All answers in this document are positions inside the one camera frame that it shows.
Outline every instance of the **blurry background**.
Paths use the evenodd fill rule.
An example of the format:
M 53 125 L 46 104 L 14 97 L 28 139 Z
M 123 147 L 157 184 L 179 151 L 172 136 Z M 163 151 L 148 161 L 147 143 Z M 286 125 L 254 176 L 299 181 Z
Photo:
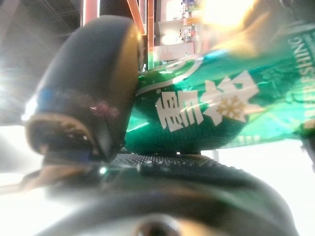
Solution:
M 278 1 L 261 2 L 282 16 Z M 254 0 L 0 0 L 0 185 L 13 184 L 40 168 L 42 156 L 29 149 L 21 115 L 49 62 L 77 28 L 104 14 L 132 18 L 145 42 L 145 68 L 151 69 L 227 41 L 243 29 L 253 4 Z M 269 183 L 289 203 L 300 234 L 315 235 L 315 175 L 301 142 L 202 154 Z

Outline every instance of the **orange metal beam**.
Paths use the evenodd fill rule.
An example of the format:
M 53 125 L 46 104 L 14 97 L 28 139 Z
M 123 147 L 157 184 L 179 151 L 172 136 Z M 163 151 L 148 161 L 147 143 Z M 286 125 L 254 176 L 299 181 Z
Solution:
M 100 0 L 82 0 L 81 26 L 99 17 Z
M 141 19 L 140 11 L 139 11 L 139 6 L 137 4 L 137 0 L 127 0 L 132 17 L 136 25 L 138 26 L 138 29 L 140 30 L 142 35 L 145 35 L 145 30 L 143 27 L 143 22 Z
M 148 66 L 154 68 L 154 0 L 148 0 Z

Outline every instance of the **ceiling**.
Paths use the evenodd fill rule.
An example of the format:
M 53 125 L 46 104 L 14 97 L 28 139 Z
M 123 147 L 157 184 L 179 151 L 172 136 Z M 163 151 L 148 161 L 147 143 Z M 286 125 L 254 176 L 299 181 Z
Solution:
M 80 0 L 0 0 L 0 125 L 20 124 L 49 62 L 80 27 L 80 11 Z M 126 0 L 101 0 L 104 14 L 132 18 Z

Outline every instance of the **black cylindrical object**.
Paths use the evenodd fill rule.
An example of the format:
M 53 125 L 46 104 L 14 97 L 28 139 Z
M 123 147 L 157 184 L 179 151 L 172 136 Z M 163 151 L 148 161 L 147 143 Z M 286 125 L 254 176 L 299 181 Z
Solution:
M 77 30 L 26 109 L 31 147 L 42 154 L 91 148 L 110 161 L 124 144 L 140 51 L 141 35 L 129 18 L 102 16 Z

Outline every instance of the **green beer can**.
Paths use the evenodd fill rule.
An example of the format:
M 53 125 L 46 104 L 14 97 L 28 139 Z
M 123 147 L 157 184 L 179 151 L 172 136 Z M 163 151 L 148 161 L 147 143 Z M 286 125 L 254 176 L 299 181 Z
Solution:
M 126 131 L 136 153 L 192 153 L 315 131 L 315 25 L 293 24 L 256 56 L 219 49 L 146 71 Z

